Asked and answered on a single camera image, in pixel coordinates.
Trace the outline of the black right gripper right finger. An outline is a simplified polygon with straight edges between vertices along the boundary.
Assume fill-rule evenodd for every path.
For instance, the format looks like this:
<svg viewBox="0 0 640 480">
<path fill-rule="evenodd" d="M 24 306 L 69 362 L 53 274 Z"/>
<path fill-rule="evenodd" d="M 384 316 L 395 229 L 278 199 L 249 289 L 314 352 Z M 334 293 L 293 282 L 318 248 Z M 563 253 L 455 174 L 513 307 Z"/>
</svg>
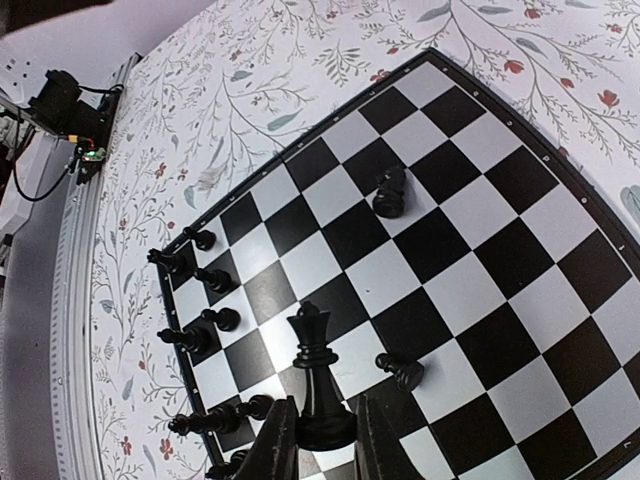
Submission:
<svg viewBox="0 0 640 480">
<path fill-rule="evenodd" d="M 354 476 L 361 480 L 423 480 L 411 462 L 383 409 L 374 398 L 357 401 Z"/>
</svg>

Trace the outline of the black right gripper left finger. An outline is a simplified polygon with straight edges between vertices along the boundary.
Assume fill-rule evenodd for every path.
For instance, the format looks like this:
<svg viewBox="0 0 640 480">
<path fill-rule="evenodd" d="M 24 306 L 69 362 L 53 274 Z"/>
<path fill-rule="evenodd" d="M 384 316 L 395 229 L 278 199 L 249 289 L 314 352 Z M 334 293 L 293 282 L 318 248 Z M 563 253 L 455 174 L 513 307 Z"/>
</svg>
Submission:
<svg viewBox="0 0 640 480">
<path fill-rule="evenodd" d="M 297 419 L 293 396 L 276 400 L 234 479 L 298 480 Z"/>
</svg>

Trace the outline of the black chess piece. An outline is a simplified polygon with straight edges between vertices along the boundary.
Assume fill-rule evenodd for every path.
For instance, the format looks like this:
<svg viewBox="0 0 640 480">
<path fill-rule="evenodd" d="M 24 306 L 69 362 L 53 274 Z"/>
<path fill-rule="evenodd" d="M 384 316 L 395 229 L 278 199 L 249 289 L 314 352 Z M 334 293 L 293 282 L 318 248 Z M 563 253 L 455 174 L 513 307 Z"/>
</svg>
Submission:
<svg viewBox="0 0 640 480">
<path fill-rule="evenodd" d="M 212 342 L 210 333 L 202 327 L 184 331 L 165 328 L 157 333 L 157 337 L 166 344 L 177 345 L 194 354 L 205 352 Z"/>
<path fill-rule="evenodd" d="M 240 402 L 234 407 L 234 412 L 239 418 L 252 418 L 256 421 L 264 421 L 269 414 L 274 399 L 266 394 L 256 394 L 246 402 Z"/>
<path fill-rule="evenodd" d="M 213 323 L 220 331 L 234 331 L 240 324 L 241 316 L 237 310 L 231 308 L 221 308 L 220 310 L 204 309 L 200 318 L 209 323 Z"/>
<path fill-rule="evenodd" d="M 217 434 L 229 434 L 238 430 L 240 417 L 230 405 L 214 407 L 206 415 L 192 413 L 189 416 L 178 414 L 168 423 L 168 429 L 180 436 L 189 433 L 202 434 L 209 431 Z"/>
</svg>

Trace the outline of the black chess queen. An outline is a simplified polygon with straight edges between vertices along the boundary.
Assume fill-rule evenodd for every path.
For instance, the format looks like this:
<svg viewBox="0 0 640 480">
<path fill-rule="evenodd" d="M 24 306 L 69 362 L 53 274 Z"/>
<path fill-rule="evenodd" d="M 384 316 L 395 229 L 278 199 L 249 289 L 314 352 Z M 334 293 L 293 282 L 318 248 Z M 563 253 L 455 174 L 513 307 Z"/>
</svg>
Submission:
<svg viewBox="0 0 640 480">
<path fill-rule="evenodd" d="M 296 425 L 297 443 L 308 451 L 344 448 L 356 439 L 356 415 L 339 400 L 330 366 L 339 357 L 328 346 L 330 313 L 310 301 L 287 318 L 299 341 L 293 366 L 305 373 L 305 403 Z"/>
</svg>

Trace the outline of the black silver chess board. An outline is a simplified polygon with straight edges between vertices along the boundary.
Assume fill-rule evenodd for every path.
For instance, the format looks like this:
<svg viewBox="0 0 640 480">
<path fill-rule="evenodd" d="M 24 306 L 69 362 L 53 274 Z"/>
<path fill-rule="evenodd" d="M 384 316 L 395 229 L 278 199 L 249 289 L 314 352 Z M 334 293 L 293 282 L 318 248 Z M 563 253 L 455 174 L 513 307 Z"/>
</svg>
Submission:
<svg viewBox="0 0 640 480">
<path fill-rule="evenodd" d="M 376 177 L 405 170 L 405 209 L 372 208 Z M 158 268 L 169 328 L 206 329 L 201 354 L 174 345 L 192 409 L 256 394 L 305 399 L 287 318 L 330 313 L 330 368 L 353 411 L 375 398 L 429 479 L 604 479 L 639 456 L 639 248 L 567 160 L 437 51 L 380 85 L 216 202 Z M 197 268 L 227 271 L 216 293 Z M 204 309 L 237 310 L 220 331 Z M 402 392 L 381 353 L 418 361 Z M 199 434 L 210 464 L 249 448 L 261 422 Z"/>
</svg>

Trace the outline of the black chess knight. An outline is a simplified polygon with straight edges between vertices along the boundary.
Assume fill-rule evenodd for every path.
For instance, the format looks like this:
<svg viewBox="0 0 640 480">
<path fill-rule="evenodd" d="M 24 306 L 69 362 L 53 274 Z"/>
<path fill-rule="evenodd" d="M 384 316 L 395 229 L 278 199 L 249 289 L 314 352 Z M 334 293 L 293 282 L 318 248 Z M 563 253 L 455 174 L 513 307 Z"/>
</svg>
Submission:
<svg viewBox="0 0 640 480">
<path fill-rule="evenodd" d="M 376 177 L 377 191 L 372 200 L 372 208 L 376 215 L 387 219 L 396 219 L 403 215 L 405 181 L 405 170 L 399 166 L 389 168 Z"/>
</svg>

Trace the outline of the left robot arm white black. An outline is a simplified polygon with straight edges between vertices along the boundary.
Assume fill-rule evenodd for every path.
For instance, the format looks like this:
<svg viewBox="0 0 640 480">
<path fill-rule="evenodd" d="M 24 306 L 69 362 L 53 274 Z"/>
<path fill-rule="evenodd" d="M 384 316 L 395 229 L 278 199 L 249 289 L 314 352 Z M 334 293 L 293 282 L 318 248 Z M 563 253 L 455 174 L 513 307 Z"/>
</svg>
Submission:
<svg viewBox="0 0 640 480">
<path fill-rule="evenodd" d="M 35 60 L 1 49 L 1 158 L 6 161 L 28 130 L 25 110 L 44 86 L 45 73 L 46 68 Z"/>
</svg>

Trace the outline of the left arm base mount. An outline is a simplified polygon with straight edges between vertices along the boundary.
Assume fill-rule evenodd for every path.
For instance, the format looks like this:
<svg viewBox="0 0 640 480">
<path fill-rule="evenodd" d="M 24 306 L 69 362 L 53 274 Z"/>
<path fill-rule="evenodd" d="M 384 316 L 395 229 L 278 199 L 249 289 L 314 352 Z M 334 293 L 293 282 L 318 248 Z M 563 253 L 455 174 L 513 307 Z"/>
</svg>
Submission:
<svg viewBox="0 0 640 480">
<path fill-rule="evenodd" d="M 76 183 L 88 183 L 102 168 L 122 84 L 109 89 L 82 86 L 68 72 L 49 70 L 39 94 L 31 98 L 27 118 L 38 127 L 75 145 L 71 171 Z"/>
</svg>

